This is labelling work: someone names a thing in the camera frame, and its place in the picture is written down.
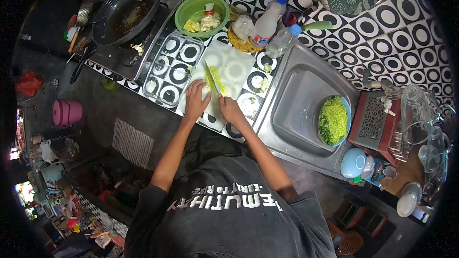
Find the electrical cord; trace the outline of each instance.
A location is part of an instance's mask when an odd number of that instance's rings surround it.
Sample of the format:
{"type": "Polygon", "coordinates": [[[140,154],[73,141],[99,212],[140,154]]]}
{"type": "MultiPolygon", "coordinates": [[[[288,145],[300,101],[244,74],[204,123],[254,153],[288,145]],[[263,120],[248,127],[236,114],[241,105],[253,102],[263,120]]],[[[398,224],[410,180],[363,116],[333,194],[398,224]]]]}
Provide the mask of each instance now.
{"type": "Polygon", "coordinates": [[[45,84],[53,84],[53,82],[45,82],[45,83],[43,83],[42,87],[39,89],[39,91],[33,97],[31,97],[31,98],[29,98],[27,100],[23,100],[23,101],[17,102],[17,104],[20,104],[20,103],[27,102],[27,101],[35,99],[41,93],[41,91],[43,91],[45,84]]]}

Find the hand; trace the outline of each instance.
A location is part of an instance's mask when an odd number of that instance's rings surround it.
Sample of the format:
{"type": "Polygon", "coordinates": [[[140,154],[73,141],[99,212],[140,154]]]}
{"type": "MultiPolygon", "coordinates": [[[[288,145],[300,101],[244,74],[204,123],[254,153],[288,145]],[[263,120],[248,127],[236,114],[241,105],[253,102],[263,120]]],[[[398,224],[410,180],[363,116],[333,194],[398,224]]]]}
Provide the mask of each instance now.
{"type": "Polygon", "coordinates": [[[188,123],[196,123],[209,105],[212,92],[209,92],[204,101],[202,101],[202,88],[204,88],[205,85],[206,83],[204,83],[204,80],[194,80],[188,89],[186,89],[186,106],[183,120],[188,123]]]}
{"type": "Polygon", "coordinates": [[[237,102],[230,97],[224,97],[218,94],[220,111],[222,112],[223,118],[230,124],[236,127],[240,131],[242,124],[247,123],[244,114],[240,110],[237,102]]]}

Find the bottle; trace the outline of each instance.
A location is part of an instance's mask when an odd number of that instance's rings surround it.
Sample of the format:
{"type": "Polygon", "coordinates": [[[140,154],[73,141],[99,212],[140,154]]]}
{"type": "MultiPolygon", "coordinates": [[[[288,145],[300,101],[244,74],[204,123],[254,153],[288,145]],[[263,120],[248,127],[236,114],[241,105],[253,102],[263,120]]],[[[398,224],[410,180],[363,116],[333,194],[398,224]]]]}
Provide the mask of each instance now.
{"type": "Polygon", "coordinates": [[[255,22],[255,31],[257,35],[250,38],[250,42],[255,47],[264,47],[276,32],[277,16],[281,6],[279,3],[272,3],[271,7],[255,22]]]}
{"type": "Polygon", "coordinates": [[[301,27],[297,24],[280,30],[266,46],[266,55],[272,59],[280,57],[296,44],[300,34],[301,27]]]}
{"type": "Polygon", "coordinates": [[[266,10],[268,10],[274,2],[277,2],[280,4],[279,16],[277,16],[277,20],[279,20],[284,15],[285,11],[287,10],[287,0],[271,0],[266,6],[266,10]]]}

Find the gas stove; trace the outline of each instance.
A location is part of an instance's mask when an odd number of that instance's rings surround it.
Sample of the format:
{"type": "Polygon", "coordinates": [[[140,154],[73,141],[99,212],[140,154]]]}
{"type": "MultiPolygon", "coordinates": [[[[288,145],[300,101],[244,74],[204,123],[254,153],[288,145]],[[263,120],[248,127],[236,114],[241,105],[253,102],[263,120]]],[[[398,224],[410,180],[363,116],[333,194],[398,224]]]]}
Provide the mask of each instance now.
{"type": "MultiPolygon", "coordinates": [[[[143,62],[148,56],[146,50],[151,45],[160,45],[164,38],[175,28],[173,15],[182,0],[161,0],[155,16],[152,21],[133,39],[118,46],[98,46],[94,55],[89,57],[89,61],[100,65],[115,74],[120,75],[131,81],[139,78],[142,72],[143,62]],[[144,52],[139,56],[132,46],[143,44],[144,52]]],[[[90,28],[88,35],[92,39],[90,28]]],[[[81,50],[75,50],[75,53],[81,55],[81,50]]]]}

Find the blue bottle cap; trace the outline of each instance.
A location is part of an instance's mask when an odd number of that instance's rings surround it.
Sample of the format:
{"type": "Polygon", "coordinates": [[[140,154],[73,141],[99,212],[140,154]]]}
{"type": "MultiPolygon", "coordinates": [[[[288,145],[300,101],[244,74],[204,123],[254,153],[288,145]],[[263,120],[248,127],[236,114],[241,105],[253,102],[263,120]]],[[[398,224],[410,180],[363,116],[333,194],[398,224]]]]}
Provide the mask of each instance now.
{"type": "Polygon", "coordinates": [[[303,30],[301,29],[301,27],[298,24],[294,24],[294,25],[290,26],[289,31],[290,31],[290,34],[292,34],[293,36],[298,36],[298,35],[301,34],[301,32],[303,30]]]}
{"type": "Polygon", "coordinates": [[[282,5],[287,4],[287,0],[277,0],[277,2],[282,5]]]}

